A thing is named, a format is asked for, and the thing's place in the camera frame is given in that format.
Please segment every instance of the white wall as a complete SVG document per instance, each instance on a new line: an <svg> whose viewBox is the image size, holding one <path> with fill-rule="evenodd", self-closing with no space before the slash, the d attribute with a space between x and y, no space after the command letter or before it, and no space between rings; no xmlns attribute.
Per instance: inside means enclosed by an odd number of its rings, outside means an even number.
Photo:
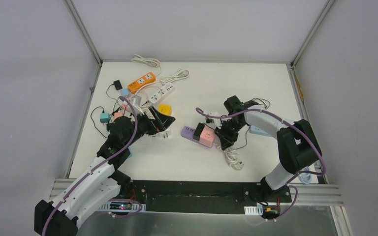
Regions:
<svg viewBox="0 0 378 236"><path fill-rule="evenodd" d="M74 0L102 59L292 61L326 0Z"/></svg>
<svg viewBox="0 0 378 236"><path fill-rule="evenodd" d="M354 234L378 235L378 0L338 0L297 74Z"/></svg>
<svg viewBox="0 0 378 236"><path fill-rule="evenodd" d="M63 1L0 0L0 235L34 235L96 69Z"/></svg>

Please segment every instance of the coiled white cord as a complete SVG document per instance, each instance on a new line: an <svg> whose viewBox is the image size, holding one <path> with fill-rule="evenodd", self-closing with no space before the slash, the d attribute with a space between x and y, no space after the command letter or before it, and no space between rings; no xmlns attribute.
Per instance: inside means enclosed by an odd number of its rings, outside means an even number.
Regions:
<svg viewBox="0 0 378 236"><path fill-rule="evenodd" d="M188 70L178 70L175 74L171 76L164 76L163 78L160 79L161 84L165 85L167 83L172 83L174 81L178 80L184 80L187 77L189 77L189 71Z"/></svg>
<svg viewBox="0 0 378 236"><path fill-rule="evenodd" d="M221 150L221 145L217 145L217 149ZM233 147L229 147L225 149L225 160L227 161L228 165L235 170L241 170L244 166L244 164L241 161L238 161L238 153L235 152L235 149Z"/></svg>
<svg viewBox="0 0 378 236"><path fill-rule="evenodd" d="M144 58L138 54L134 54L134 58L131 59L132 62L135 62L135 63L142 63L142 64L146 64L148 65L149 67L152 67L152 68L160 68L160 72L158 74L156 74L156 77L161 74L161 66L160 66L160 61L155 59L155 58Z"/></svg>

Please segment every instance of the black mounting plate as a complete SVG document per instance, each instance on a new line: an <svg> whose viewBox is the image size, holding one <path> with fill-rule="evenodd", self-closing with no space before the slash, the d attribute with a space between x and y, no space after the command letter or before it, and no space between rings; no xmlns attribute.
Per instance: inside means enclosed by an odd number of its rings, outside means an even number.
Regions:
<svg viewBox="0 0 378 236"><path fill-rule="evenodd" d="M146 211L244 214L244 207L256 206L250 194L258 194L260 183L132 180L130 188L136 201L146 204ZM292 201L287 186L268 202L277 202L277 197L281 203Z"/></svg>

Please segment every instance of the white power strip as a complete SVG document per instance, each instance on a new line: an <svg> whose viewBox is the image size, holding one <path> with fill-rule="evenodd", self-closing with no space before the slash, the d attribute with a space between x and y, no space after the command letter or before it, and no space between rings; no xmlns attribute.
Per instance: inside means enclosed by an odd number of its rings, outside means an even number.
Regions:
<svg viewBox="0 0 378 236"><path fill-rule="evenodd" d="M166 97L168 97L175 90L175 86L172 83L167 83L159 90L157 90L150 98L149 102L153 105L158 105Z"/></svg>

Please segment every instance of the white tabletop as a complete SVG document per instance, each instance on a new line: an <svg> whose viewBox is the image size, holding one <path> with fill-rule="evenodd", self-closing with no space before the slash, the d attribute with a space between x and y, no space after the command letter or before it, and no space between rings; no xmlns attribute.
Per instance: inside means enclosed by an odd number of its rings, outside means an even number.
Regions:
<svg viewBox="0 0 378 236"><path fill-rule="evenodd" d="M286 65L163 62L161 67L162 73L158 77L174 74L179 69L190 71L189 78L174 82L176 90L162 102L172 106L172 116L176 118L171 125L172 135L166 139L144 136L135 142L130 147L133 157L120 167L122 172L132 179L243 182L260 181L273 170L279 163L278 146L274 138L248 133L248 145L238 150L239 159L245 166L237 171L228 166L221 150L184 139L180 131L185 125L196 128L198 122L204 122L204 117L195 111L196 107L205 112L228 114L223 103L233 95L237 95L242 102L254 97L265 98L271 102L269 111L284 118L300 120ZM158 69L138 63L103 63L70 178L77 178L86 170L106 140L94 128L90 114L97 106L112 112L115 101L105 94L108 86L120 80L126 88L129 83L150 71L158 73ZM146 91L151 95L155 90L148 88ZM111 97L120 95L113 86L108 94ZM105 126L99 122L100 112L96 110L93 118L97 127L108 135ZM235 147L245 144L246 129L244 127L240 131Z"/></svg>

